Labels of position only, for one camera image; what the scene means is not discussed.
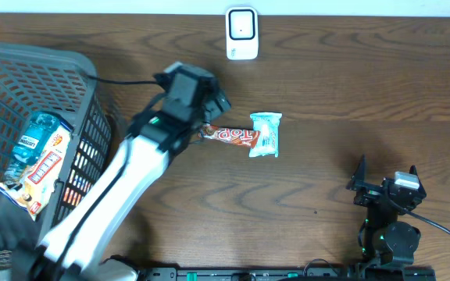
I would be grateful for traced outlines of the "cream snack bag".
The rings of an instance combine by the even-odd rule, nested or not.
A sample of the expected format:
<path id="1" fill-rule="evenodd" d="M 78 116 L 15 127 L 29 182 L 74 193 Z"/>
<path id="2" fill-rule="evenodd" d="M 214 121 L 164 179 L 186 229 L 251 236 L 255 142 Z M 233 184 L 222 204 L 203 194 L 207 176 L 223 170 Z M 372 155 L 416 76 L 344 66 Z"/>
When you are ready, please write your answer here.
<path id="1" fill-rule="evenodd" d="M 9 189 L 3 178 L 0 180 L 0 193 L 26 211 L 32 220 L 46 207 L 55 191 L 55 181 L 63 167 L 70 139 L 70 128 L 60 124 L 50 136 L 38 161 L 25 168 L 19 185 Z"/>

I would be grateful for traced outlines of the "teal mouthwash bottle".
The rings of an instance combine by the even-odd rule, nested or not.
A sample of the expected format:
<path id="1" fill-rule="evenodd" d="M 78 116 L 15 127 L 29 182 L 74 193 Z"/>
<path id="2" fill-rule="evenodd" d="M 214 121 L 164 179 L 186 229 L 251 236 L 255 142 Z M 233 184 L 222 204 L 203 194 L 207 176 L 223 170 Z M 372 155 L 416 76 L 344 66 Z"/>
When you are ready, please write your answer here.
<path id="1" fill-rule="evenodd" d="M 47 112 L 34 112 L 23 135 L 12 149 L 9 167 L 3 176 L 3 183 L 12 189 L 19 185 L 25 168 L 34 165 L 41 157 L 52 133 L 60 125 L 60 118 Z"/>

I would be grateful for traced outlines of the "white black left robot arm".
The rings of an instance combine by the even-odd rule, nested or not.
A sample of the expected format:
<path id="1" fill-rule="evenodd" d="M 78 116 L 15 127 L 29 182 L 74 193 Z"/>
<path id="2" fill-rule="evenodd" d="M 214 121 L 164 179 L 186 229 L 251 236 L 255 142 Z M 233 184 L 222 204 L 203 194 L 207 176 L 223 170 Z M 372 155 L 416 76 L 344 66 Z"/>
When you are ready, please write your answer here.
<path id="1" fill-rule="evenodd" d="M 203 123 L 230 110 L 214 74 L 175 62 L 156 75 L 163 92 L 133 116 L 115 157 L 81 203 L 35 248 L 12 253 L 12 280 L 98 280 L 101 257 L 140 196 Z"/>

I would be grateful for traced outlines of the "red Top chocolate bar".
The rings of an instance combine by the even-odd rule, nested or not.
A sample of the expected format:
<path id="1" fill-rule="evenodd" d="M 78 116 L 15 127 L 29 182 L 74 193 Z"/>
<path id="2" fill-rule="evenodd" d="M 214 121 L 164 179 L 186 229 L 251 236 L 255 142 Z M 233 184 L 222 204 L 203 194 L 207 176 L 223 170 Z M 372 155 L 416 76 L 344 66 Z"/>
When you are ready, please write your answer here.
<path id="1" fill-rule="evenodd" d="M 254 148 L 259 139 L 260 132 L 257 130 L 232 129 L 205 124 L 199 130 L 198 135 L 206 139 L 221 141 L 227 144 Z"/>

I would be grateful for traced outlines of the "light teal snack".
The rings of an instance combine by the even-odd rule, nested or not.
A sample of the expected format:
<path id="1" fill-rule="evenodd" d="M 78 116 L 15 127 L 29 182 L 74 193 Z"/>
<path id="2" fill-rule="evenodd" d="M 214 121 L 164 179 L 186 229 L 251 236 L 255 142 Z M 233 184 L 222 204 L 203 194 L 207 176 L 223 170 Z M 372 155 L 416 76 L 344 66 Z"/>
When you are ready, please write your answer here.
<path id="1" fill-rule="evenodd" d="M 255 147 L 250 149 L 249 157 L 279 155 L 279 125 L 282 114 L 279 112 L 255 112 L 250 115 L 253 130 L 259 131 Z"/>

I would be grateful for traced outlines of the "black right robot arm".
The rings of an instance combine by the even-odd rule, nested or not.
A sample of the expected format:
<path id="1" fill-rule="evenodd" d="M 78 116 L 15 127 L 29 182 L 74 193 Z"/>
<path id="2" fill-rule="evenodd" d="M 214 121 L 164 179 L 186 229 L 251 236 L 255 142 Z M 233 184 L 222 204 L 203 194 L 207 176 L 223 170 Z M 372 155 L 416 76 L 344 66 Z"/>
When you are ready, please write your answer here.
<path id="1" fill-rule="evenodd" d="M 355 192 L 354 204 L 367 209 L 358 234 L 363 256 L 358 272 L 363 275 L 371 269 L 399 271 L 412 265 L 421 233 L 398 217 L 414 210 L 427 196 L 416 167 L 411 166 L 407 173 L 396 172 L 394 177 L 385 177 L 376 185 L 366 182 L 363 156 L 346 188 Z"/>

